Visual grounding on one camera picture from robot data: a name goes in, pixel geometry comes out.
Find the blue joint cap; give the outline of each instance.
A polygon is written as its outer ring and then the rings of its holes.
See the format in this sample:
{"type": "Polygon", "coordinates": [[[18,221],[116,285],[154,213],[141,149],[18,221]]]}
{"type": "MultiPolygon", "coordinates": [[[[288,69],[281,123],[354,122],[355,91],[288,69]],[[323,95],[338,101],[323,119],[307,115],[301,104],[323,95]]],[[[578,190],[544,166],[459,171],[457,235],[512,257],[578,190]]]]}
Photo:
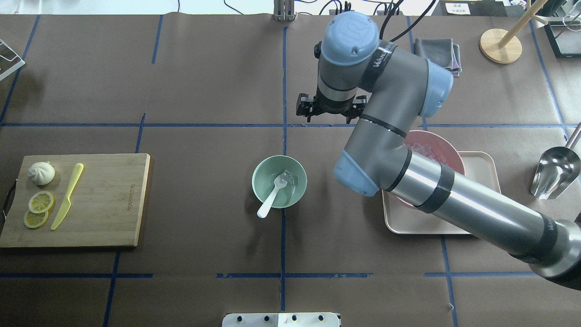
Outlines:
{"type": "Polygon", "coordinates": [[[352,66],[369,58],[379,46],[379,30],[368,16],[348,11],[333,18],[321,43],[323,57],[334,65],[352,66]]]}
{"type": "Polygon", "coordinates": [[[379,187],[345,150],[341,152],[333,175],[341,184],[366,197],[372,197],[379,191],[379,187]]]}
{"type": "Polygon", "coordinates": [[[428,88],[419,115],[426,118],[435,115],[450,94],[453,82],[452,73],[428,60],[428,88]]]}

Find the lemon slice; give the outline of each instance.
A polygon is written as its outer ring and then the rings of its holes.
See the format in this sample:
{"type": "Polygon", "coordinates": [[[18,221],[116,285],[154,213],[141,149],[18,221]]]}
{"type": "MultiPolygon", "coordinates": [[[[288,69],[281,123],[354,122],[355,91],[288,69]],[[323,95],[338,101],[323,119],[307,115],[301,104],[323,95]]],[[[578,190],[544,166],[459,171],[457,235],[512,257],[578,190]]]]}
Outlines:
{"type": "Polygon", "coordinates": [[[55,203],[55,197],[51,192],[40,191],[28,201],[28,210],[33,214],[41,214],[48,211],[55,203]]]}
{"type": "Polygon", "coordinates": [[[33,212],[27,211],[24,214],[24,224],[28,228],[38,228],[48,220],[48,211],[35,214],[33,212]]]}

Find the pink bowl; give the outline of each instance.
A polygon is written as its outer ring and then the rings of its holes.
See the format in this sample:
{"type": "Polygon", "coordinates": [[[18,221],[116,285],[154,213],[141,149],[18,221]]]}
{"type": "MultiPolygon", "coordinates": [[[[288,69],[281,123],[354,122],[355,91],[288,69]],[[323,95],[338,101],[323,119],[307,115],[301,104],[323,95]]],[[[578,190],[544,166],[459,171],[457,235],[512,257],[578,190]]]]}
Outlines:
{"type": "MultiPolygon", "coordinates": [[[[462,175],[465,173],[464,161],[462,161],[462,157],[460,157],[456,148],[437,134],[425,130],[410,130],[404,140],[404,144],[412,151],[447,165],[462,175]]],[[[401,201],[405,206],[416,209],[416,207],[399,197],[393,197],[401,201]]]]}

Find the bowl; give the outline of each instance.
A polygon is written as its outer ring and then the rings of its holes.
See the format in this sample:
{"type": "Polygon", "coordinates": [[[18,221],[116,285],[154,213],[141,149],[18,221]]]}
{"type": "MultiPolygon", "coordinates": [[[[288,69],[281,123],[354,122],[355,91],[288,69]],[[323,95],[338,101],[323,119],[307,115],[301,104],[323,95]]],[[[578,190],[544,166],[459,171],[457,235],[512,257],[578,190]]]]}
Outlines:
{"type": "MultiPolygon", "coordinates": [[[[450,142],[445,138],[426,130],[410,130],[404,144],[414,152],[425,156],[433,161],[447,165],[456,172],[464,175],[464,161],[450,142]]],[[[394,196],[405,206],[414,208],[412,204],[394,196]]]]}
{"type": "Polygon", "coordinates": [[[252,174],[252,190],[264,202],[274,189],[274,179],[288,170],[293,174],[286,187],[280,189],[272,203],[273,208],[287,208],[297,203],[307,190],[307,173],[295,159],[286,155],[268,157],[256,166],[252,174]]]}

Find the cutting board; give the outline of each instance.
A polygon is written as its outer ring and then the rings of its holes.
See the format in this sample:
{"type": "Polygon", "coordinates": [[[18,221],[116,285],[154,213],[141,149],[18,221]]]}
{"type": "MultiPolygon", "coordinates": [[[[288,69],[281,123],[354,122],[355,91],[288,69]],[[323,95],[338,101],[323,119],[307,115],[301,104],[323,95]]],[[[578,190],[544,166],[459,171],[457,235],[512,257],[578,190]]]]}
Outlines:
{"type": "Polygon", "coordinates": [[[149,154],[32,155],[24,157],[14,201],[0,247],[137,246],[149,172],[149,154]],[[35,162],[50,162],[55,178],[44,186],[28,179],[35,162]],[[69,185],[73,166],[85,168],[71,195],[72,206],[60,226],[51,230],[69,185]],[[55,198],[48,221],[30,229],[24,225],[28,201],[41,190],[55,198]]]}

